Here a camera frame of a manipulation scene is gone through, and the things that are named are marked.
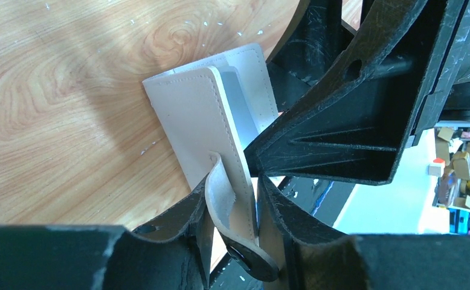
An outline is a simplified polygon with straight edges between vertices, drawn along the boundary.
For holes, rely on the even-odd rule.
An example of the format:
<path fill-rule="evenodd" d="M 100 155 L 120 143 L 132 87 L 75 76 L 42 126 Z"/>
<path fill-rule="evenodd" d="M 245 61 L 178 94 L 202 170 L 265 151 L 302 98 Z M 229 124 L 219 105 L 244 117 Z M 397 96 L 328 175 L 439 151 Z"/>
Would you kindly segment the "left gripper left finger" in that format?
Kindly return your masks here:
<path fill-rule="evenodd" d="M 133 231 L 0 225 L 0 289 L 206 289 L 213 224 L 205 182 Z"/>

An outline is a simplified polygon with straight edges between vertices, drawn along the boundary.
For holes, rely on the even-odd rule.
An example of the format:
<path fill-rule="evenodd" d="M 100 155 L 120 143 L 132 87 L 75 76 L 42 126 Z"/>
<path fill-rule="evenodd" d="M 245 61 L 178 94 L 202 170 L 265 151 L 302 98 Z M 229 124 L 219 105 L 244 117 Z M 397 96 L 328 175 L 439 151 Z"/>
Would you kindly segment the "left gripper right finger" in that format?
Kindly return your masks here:
<path fill-rule="evenodd" d="M 258 180 L 261 246 L 279 271 L 265 289 L 470 289 L 470 236 L 344 234 Z"/>

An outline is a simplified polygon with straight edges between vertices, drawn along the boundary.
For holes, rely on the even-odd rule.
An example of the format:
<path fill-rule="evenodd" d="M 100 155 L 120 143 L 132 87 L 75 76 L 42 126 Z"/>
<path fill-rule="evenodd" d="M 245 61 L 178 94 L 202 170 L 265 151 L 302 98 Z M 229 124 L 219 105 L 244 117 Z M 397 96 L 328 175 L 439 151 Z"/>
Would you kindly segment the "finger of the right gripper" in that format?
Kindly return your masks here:
<path fill-rule="evenodd" d="M 344 23 L 342 7 L 342 1 L 299 1 L 266 61 L 279 112 L 314 86 L 353 38 L 355 30 Z"/>
<path fill-rule="evenodd" d="M 251 176 L 391 182 L 442 16 L 428 2 L 364 1 L 347 48 L 245 149 Z"/>

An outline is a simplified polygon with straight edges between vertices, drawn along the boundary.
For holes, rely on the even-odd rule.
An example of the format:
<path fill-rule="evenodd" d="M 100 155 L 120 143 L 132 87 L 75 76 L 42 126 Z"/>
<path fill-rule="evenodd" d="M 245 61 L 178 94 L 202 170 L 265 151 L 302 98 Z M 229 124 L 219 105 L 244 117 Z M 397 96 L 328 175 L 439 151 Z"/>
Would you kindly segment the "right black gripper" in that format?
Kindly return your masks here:
<path fill-rule="evenodd" d="M 419 90 L 419 107 L 413 111 L 411 145 L 416 146 L 424 130 L 438 122 L 452 87 L 470 83 L 470 1 L 429 1 L 441 5 L 442 16 L 429 49 L 427 67 Z"/>

